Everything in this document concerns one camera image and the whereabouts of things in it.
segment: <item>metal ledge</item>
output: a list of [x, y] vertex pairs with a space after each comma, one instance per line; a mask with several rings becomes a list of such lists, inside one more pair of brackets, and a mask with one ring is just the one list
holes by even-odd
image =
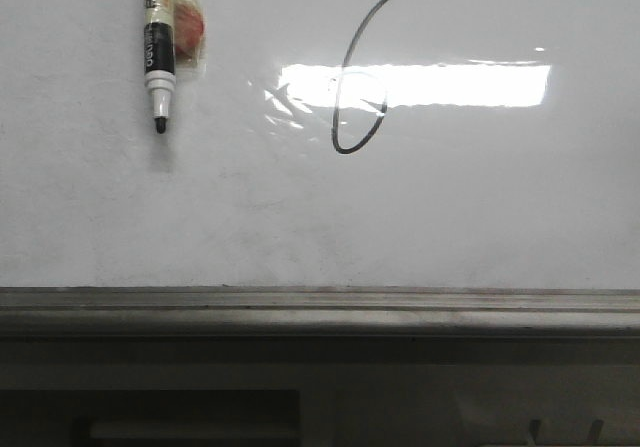
[[2, 337], [640, 337], [640, 291], [5, 288]]

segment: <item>black marker tip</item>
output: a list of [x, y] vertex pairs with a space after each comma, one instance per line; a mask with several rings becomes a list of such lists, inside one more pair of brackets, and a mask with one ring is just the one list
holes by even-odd
[[158, 117], [156, 118], [156, 130], [159, 134], [164, 134], [167, 131], [167, 118], [166, 117]]

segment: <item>whiteboard marker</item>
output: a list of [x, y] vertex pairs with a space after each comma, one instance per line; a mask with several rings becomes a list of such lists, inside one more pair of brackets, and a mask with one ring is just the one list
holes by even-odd
[[145, 85], [153, 102], [156, 130], [167, 130], [171, 97], [176, 90], [174, 0], [145, 0]]

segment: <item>white surface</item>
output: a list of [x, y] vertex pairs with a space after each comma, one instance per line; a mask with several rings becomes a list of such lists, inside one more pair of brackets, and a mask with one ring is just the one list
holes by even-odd
[[340, 156], [377, 1], [202, 0], [158, 137], [142, 0], [0, 0], [0, 285], [638, 287], [640, 1], [392, 0]]

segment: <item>black marker line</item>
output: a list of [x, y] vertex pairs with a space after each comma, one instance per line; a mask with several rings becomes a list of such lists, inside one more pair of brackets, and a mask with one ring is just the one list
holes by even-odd
[[353, 57], [356, 47], [358, 46], [358, 42], [360, 42], [360, 37], [362, 37], [362, 34], [367, 29], [369, 22], [373, 20], [373, 18], [378, 13], [378, 11], [382, 7], [384, 7], [384, 5], [389, 1], [390, 0], [380, 0], [380, 2], [378, 2], [373, 7], [373, 9], [371, 9], [371, 11], [367, 14], [367, 16], [364, 18], [364, 20], [360, 24], [360, 27], [358, 27], [356, 34], [353, 36], [353, 39], [351, 40], [351, 44], [349, 45], [349, 49], [347, 50], [347, 55], [345, 56], [344, 62], [342, 63], [342, 72], [340, 73], [340, 78], [338, 80], [338, 90], [336, 92], [336, 105], [333, 111], [333, 128], [331, 129], [331, 138], [333, 140], [333, 146], [340, 154], [345, 154], [345, 155], [353, 154], [359, 151], [360, 149], [362, 149], [365, 145], [367, 145], [369, 141], [373, 138], [373, 136], [376, 135], [376, 133], [378, 132], [378, 129], [382, 125], [382, 122], [384, 122], [385, 116], [387, 115], [387, 111], [389, 109], [389, 105], [387, 102], [388, 101], [388, 92], [387, 92], [385, 94], [384, 101], [382, 102], [382, 106], [380, 107], [378, 119], [376, 120], [375, 124], [373, 124], [373, 127], [371, 128], [369, 133], [367, 133], [364, 139], [362, 139], [358, 145], [356, 145], [355, 147], [351, 147], [350, 149], [345, 149], [340, 145], [340, 138], [339, 138], [340, 100], [342, 97], [342, 81], [344, 79], [344, 72], [351, 65], [351, 58]]

